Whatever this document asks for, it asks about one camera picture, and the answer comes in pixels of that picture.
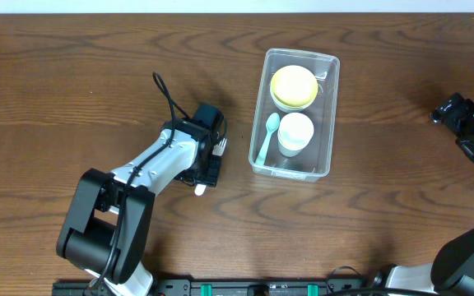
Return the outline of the cream white plastic fork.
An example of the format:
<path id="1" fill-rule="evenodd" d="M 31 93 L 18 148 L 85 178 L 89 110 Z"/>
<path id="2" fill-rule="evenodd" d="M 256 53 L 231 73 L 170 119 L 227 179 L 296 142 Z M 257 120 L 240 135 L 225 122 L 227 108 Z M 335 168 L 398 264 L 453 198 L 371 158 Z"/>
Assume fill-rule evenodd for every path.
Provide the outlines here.
<path id="1" fill-rule="evenodd" d="M 224 154 L 226 144 L 227 144 L 227 139 L 223 138 L 219 144 L 214 146 L 212 154 L 215 156 L 222 156 Z M 207 186 L 205 184 L 198 184 L 195 187 L 194 193 L 197 196 L 201 196 L 205 192 L 206 188 Z"/>

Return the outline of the mint green plastic spoon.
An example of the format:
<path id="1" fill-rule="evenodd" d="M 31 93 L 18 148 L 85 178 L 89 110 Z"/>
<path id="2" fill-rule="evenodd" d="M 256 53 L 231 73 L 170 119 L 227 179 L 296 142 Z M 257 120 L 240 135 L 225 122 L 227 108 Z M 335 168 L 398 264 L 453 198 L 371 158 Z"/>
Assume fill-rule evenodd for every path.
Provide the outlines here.
<path id="1" fill-rule="evenodd" d="M 268 148 L 270 145 L 270 141 L 272 138 L 273 133 L 279 128 L 281 122 L 281 117 L 278 113 L 272 113 L 267 121 L 266 121 L 266 136 L 263 140 L 261 149 L 258 152 L 258 156 L 256 159 L 255 164 L 257 165 L 264 165 L 266 158 L 267 158 L 267 152 Z"/>

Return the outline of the cream white plastic cup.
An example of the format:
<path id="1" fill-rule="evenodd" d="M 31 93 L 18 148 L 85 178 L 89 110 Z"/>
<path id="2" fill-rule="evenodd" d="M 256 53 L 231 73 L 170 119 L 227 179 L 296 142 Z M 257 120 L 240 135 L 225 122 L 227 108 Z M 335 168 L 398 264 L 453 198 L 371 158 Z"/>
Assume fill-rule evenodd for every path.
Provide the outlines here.
<path id="1" fill-rule="evenodd" d="M 314 124 L 303 113 L 288 113 L 278 128 L 280 143 L 294 150 L 296 147 L 306 147 L 314 136 Z"/>

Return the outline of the yellow plastic bowl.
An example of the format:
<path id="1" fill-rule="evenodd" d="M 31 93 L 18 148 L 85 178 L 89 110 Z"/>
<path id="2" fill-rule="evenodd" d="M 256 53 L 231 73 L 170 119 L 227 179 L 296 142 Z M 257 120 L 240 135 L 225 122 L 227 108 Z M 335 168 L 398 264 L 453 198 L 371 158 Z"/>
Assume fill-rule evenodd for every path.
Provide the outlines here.
<path id="1" fill-rule="evenodd" d="M 271 79 L 274 97 L 282 104 L 299 108 L 311 104 L 318 95 L 318 81 L 305 67 L 289 65 L 280 68 Z"/>

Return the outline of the grey plastic cup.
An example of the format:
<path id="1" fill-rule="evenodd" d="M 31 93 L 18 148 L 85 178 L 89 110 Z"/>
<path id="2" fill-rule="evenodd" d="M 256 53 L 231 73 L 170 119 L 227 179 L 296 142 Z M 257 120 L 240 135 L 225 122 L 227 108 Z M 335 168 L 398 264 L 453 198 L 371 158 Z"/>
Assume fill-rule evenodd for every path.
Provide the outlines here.
<path id="1" fill-rule="evenodd" d="M 304 147 L 302 148 L 296 147 L 294 150 L 292 150 L 291 148 L 286 147 L 282 145 L 281 143 L 278 145 L 278 147 L 281 154 L 284 155 L 285 157 L 294 157 L 298 155 L 304 149 Z"/>

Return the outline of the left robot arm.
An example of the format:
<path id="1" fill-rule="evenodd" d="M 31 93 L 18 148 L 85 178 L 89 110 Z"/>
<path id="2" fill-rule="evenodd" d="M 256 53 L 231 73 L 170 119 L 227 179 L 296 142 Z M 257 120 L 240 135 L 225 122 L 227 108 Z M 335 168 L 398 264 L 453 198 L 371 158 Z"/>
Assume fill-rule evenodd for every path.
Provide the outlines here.
<path id="1" fill-rule="evenodd" d="M 142 264 L 156 197 L 173 180 L 202 192 L 221 169 L 223 113 L 201 104 L 172 118 L 138 157 L 108 173 L 87 170 L 61 229 L 56 253 L 95 277 L 85 295 L 146 295 L 153 284 Z"/>

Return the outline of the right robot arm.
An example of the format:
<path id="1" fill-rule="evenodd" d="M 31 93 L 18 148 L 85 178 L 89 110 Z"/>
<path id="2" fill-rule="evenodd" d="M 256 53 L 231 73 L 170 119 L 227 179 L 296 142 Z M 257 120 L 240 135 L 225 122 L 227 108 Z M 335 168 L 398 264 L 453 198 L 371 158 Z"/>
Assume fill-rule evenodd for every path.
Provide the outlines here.
<path id="1" fill-rule="evenodd" d="M 455 93 L 430 118 L 455 135 L 456 145 L 474 164 L 474 102 Z M 474 229 L 446 243 L 432 263 L 391 265 L 378 271 L 369 286 L 382 295 L 474 295 Z"/>

